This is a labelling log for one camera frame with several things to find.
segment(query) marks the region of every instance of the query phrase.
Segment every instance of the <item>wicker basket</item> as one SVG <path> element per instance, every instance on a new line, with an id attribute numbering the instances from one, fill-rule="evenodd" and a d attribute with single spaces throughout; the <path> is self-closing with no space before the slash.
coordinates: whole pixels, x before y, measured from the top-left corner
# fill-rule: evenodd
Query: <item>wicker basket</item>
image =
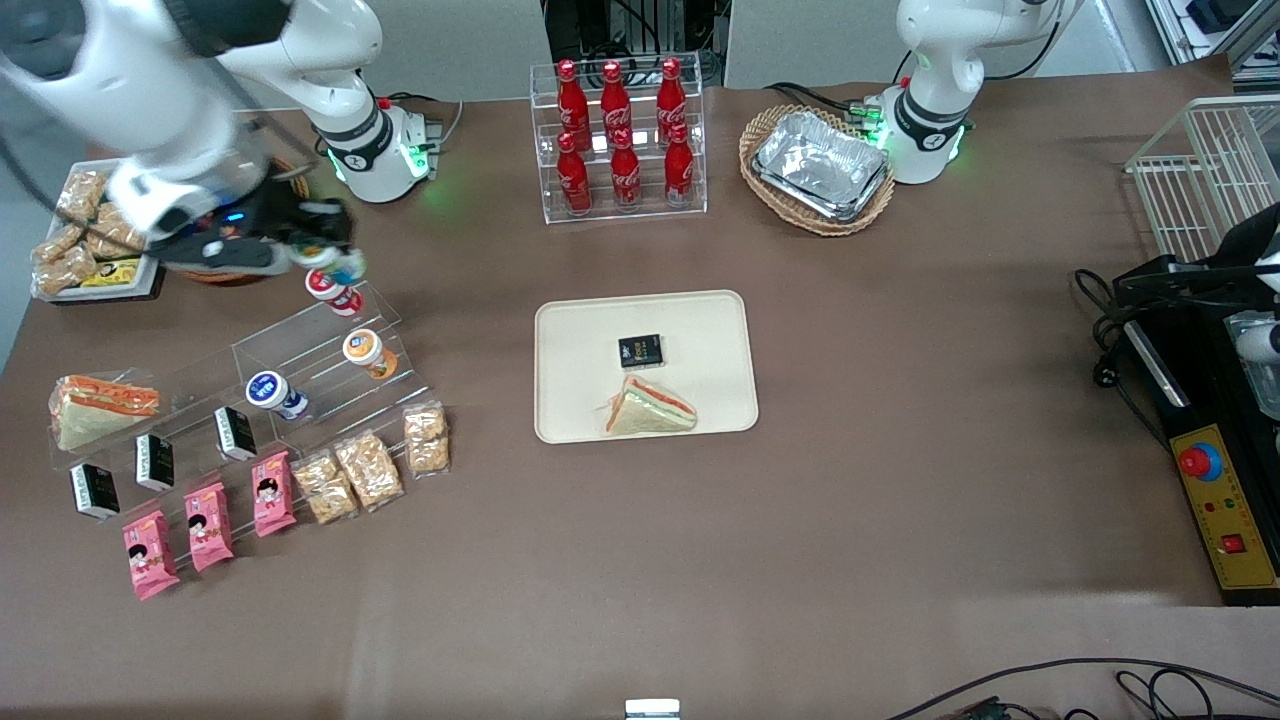
<path id="1" fill-rule="evenodd" d="M 764 182 L 755 174 L 754 170 L 751 170 L 751 156 L 755 155 L 755 151 L 759 150 L 762 145 L 764 145 L 769 133 L 772 133 L 773 128 L 777 127 L 778 120 L 788 113 L 799 113 L 803 110 L 817 114 L 836 129 L 850 135 L 859 135 L 852 126 L 826 110 L 805 108 L 804 105 L 778 105 L 777 108 L 760 113 L 754 120 L 746 124 L 746 129 L 742 131 L 742 137 L 737 141 L 739 169 L 742 172 L 742 178 L 746 181 L 746 184 L 750 186 L 755 195 L 758 195 L 760 200 L 769 206 L 769 209 L 777 213 L 780 218 L 792 225 L 824 237 L 854 234 L 855 232 L 872 224 L 872 220 L 874 220 L 877 215 L 884 210 L 884 206 L 888 205 L 890 197 L 893 197 L 892 169 L 890 169 L 888 177 L 884 178 L 879 190 L 876 191 L 876 195 L 872 196 L 870 201 L 867 202 L 867 206 L 863 208 L 861 214 L 859 214 L 852 223 L 833 223 L 827 218 L 823 218 L 813 208 L 804 205 L 799 200 Z"/>
<path id="2" fill-rule="evenodd" d="M 288 172 L 293 169 L 293 165 L 282 160 L 280 158 L 271 158 L 271 165 L 275 167 L 276 172 Z M 289 179 L 289 184 L 293 186 L 293 192 L 298 193 L 298 197 L 307 197 L 311 188 L 307 186 L 307 178 L 303 176 L 296 176 Z M 195 281 L 197 283 L 211 284 L 215 287 L 241 287 L 246 284 L 253 284 L 256 282 L 265 281 L 270 275 L 251 275 L 246 273 L 197 273 L 195 270 L 175 270 L 179 275 L 187 278 L 188 281 Z"/>

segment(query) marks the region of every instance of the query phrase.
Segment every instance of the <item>brown tablecloth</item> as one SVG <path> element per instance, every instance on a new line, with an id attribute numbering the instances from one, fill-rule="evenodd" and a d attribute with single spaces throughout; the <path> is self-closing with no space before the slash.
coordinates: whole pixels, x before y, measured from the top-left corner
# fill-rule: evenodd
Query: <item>brown tablecloth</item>
<path id="1" fill-rule="evenodd" d="M 300 277 L 32 304 L 0 387 L 0 707 L 562 719 L 672 696 L 694 720 L 876 717 L 1068 655 L 1275 687 L 1276 611 L 1216 607 L 1167 457 L 1089 380 L 1093 313 L 1069 290 L 1074 268 L 1110 277 L 1149 251 L 1120 164 L 1229 91 L 1220 61 L 989 83 L 942 178 L 845 240 L 781 223 L 739 178 L 737 135 L 773 94 L 708 95 L 705 217 L 556 228 L 527 106 L 470 105 L 436 182 L 358 206 L 370 279 L 453 407 L 453 473 L 246 541 L 251 557 L 146 603 L 118 533 L 49 470 L 50 384 L 196 360 L 302 307 Z M 746 301 L 754 429 L 535 438 L 541 304 L 708 288 Z M 991 689 L 1121 708 L 1106 669 Z"/>

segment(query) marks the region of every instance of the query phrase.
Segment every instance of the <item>coca-cola bottle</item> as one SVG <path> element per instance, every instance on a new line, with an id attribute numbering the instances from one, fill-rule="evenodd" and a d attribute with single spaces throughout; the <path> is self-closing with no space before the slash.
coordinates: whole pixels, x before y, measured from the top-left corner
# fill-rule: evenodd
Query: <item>coca-cola bottle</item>
<path id="1" fill-rule="evenodd" d="M 667 205 L 689 208 L 694 197 L 694 151 L 689 149 L 689 126 L 672 126 L 667 147 Z"/>
<path id="2" fill-rule="evenodd" d="M 613 142 L 613 202 L 620 213 L 635 213 L 640 209 L 640 159 L 631 149 L 631 128 L 617 128 L 609 135 Z"/>
<path id="3" fill-rule="evenodd" d="M 573 135 L 562 132 L 557 138 L 561 147 L 559 160 L 556 169 L 561 174 L 561 190 L 564 191 L 564 204 L 568 205 L 568 214 L 575 218 L 591 211 L 591 187 L 586 182 L 586 163 L 577 154 Z"/>
<path id="4" fill-rule="evenodd" d="M 617 149 L 613 140 L 618 129 L 627 131 L 627 146 L 631 146 L 631 97 L 622 87 L 622 65 L 617 60 L 604 61 L 604 92 L 600 94 L 600 114 L 604 115 L 604 137 L 611 149 Z"/>
<path id="5" fill-rule="evenodd" d="M 573 136 L 573 147 L 579 152 L 586 152 L 591 149 L 591 120 L 586 114 L 586 94 L 577 83 L 573 60 L 568 58 L 561 60 L 556 67 L 556 74 L 561 81 L 561 124 L 564 126 L 564 132 Z"/>
<path id="6" fill-rule="evenodd" d="M 662 61 L 662 86 L 658 88 L 658 146 L 669 142 L 671 128 L 685 124 L 685 87 L 680 85 L 680 59 Z"/>

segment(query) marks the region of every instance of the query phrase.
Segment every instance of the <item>yellow control panel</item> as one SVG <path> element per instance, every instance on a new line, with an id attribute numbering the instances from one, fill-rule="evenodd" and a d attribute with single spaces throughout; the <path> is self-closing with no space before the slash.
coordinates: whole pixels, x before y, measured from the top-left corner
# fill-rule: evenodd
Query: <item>yellow control panel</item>
<path id="1" fill-rule="evenodd" d="M 1217 424 L 1175 437 L 1169 445 L 1174 448 L 1178 473 L 1187 487 L 1217 584 L 1222 589 L 1277 587 L 1275 568 L 1240 492 Z"/>

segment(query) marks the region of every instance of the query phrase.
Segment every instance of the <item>red button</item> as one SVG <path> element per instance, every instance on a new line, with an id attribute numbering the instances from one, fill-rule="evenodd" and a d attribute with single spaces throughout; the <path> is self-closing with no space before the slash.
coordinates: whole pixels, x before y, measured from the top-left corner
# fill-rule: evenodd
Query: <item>red button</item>
<path id="1" fill-rule="evenodd" d="M 1178 456 L 1178 465 L 1193 478 L 1203 478 L 1213 469 L 1208 452 L 1198 447 L 1188 447 Z"/>
<path id="2" fill-rule="evenodd" d="M 1226 551 L 1228 555 L 1235 555 L 1238 552 L 1244 552 L 1248 548 L 1244 547 L 1244 538 L 1240 536 L 1222 536 L 1222 550 Z"/>

